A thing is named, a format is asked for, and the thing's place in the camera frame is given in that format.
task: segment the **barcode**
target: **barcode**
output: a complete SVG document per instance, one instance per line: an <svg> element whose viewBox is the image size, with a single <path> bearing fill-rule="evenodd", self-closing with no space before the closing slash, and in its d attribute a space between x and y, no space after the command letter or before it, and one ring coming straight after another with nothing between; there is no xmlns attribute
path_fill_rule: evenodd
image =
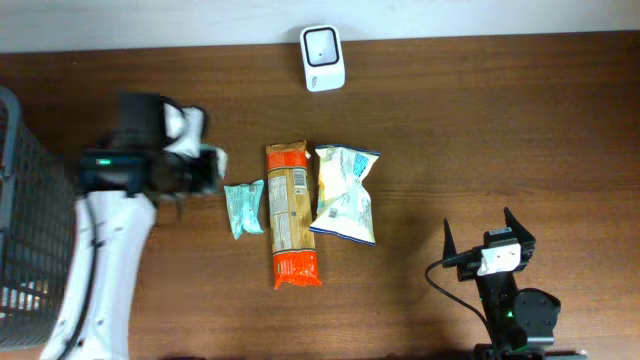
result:
<svg viewBox="0 0 640 360"><path fill-rule="evenodd" d="M304 169L293 169L293 186L307 188L307 174Z"/></svg>

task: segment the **white wall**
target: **white wall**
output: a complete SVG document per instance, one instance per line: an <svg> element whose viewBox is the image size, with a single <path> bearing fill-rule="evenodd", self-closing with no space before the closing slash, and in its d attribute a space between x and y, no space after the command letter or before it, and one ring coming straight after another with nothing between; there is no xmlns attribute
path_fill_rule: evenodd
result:
<svg viewBox="0 0 640 360"><path fill-rule="evenodd" d="M640 0L0 0L0 52L640 29Z"/></svg>

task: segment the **orange and brown bag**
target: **orange and brown bag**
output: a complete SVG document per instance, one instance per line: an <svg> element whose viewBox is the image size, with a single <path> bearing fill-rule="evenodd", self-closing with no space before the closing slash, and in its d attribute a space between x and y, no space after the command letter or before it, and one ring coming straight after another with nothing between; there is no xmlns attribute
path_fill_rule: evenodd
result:
<svg viewBox="0 0 640 360"><path fill-rule="evenodd" d="M275 289L321 285L311 225L306 141L267 146L269 221Z"/></svg>

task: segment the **blue trim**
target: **blue trim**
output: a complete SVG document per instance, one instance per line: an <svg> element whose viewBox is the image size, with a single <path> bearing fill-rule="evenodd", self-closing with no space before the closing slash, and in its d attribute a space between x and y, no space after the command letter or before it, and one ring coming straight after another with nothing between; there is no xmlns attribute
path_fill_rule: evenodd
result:
<svg viewBox="0 0 640 360"><path fill-rule="evenodd" d="M358 239L358 238L354 238L354 237L351 237L351 236L343 235L343 234L341 234L339 232L335 232L335 231L324 230L324 229L316 228L316 227L313 227L313 226L309 227L309 230L311 230L311 232L313 232L313 233L318 233L318 234L335 235L337 237L341 237L343 239L351 240L351 241L357 242L359 244L365 244L365 245L369 245L369 246L376 246L376 243L371 243L369 241L364 241L364 240L361 240L361 239Z"/></svg>
<svg viewBox="0 0 640 360"><path fill-rule="evenodd" d="M343 148L347 148L347 149L351 149L351 150L362 151L364 153L371 154L371 155L380 156L380 152L379 151L361 149L361 148L348 146L348 145L341 145L341 144L318 145L318 146L316 146L316 149L328 149L328 148L335 148L335 147L343 147Z"/></svg>

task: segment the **small packet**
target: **small packet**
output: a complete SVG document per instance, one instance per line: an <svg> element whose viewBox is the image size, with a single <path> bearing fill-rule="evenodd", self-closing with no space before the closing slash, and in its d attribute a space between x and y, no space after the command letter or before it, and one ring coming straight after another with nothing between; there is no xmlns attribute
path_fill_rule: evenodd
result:
<svg viewBox="0 0 640 360"><path fill-rule="evenodd" d="M243 230L249 234L264 233L258 221L258 209L263 187L264 180L258 180L253 184L224 187L234 239L238 240Z"/></svg>
<svg viewBox="0 0 640 360"><path fill-rule="evenodd" d="M320 157L318 216L311 231L375 245L371 197L362 180L380 153L344 145L318 146L316 153Z"/></svg>
<svg viewBox="0 0 640 360"><path fill-rule="evenodd" d="M311 224L307 143L267 146L274 288L321 285Z"/></svg>

